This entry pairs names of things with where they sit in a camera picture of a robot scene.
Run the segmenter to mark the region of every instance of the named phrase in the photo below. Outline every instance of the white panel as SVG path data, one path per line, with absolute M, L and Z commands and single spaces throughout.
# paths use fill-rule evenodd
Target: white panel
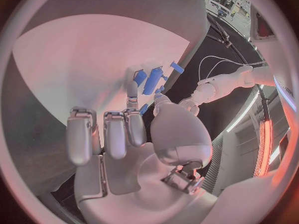
M 94 109 L 102 134 L 103 113 L 126 107 L 126 83 L 142 68 L 173 71 L 189 42 L 140 20 L 85 14 L 44 23 L 22 35 L 13 56 L 37 99 L 63 124 L 73 106 Z M 158 87 L 165 81 L 160 80 Z M 142 95 L 139 105 L 153 96 Z

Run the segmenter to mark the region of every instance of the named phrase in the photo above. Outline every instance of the orange light strip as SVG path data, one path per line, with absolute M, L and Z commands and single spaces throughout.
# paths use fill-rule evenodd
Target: orange light strip
M 260 122 L 260 146 L 254 176 L 266 175 L 272 152 L 272 121 Z

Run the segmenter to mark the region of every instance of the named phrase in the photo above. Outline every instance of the robotic arm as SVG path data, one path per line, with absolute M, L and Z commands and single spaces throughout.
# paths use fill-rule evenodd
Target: robotic arm
M 183 99 L 179 105 L 197 116 L 198 106 L 202 103 L 209 103 L 227 96 L 237 87 L 250 88 L 255 84 L 275 86 L 269 67 L 242 66 L 232 74 L 222 74 L 201 80 L 191 97 Z

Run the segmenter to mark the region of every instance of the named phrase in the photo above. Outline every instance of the red light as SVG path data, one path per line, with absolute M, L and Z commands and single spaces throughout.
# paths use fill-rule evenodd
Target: red light
M 272 151 L 272 122 L 260 122 L 260 146 L 254 176 L 266 175 Z

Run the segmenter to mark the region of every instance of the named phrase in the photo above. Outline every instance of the blue plastic part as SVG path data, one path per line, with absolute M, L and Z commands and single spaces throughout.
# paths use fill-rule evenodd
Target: blue plastic part
M 178 64 L 176 64 L 175 62 L 172 62 L 172 64 L 170 65 L 173 69 L 175 69 L 178 73 L 182 74 L 184 72 L 184 69 L 181 68 Z
M 137 75 L 134 78 L 134 81 L 137 83 L 137 86 L 139 87 L 147 77 L 148 76 L 144 71 L 138 71 Z
M 148 104 L 143 105 L 139 110 L 140 114 L 143 115 L 148 110 L 148 107 L 149 107 Z
M 163 70 L 161 68 L 155 68 L 151 70 L 150 76 L 147 79 L 145 89 L 143 91 L 144 95 L 149 96 L 153 93 L 162 75 Z
M 163 78 L 165 81 L 167 81 L 167 80 L 168 80 L 168 77 L 167 77 L 167 76 L 165 76 L 165 75 L 162 75 L 162 78 Z

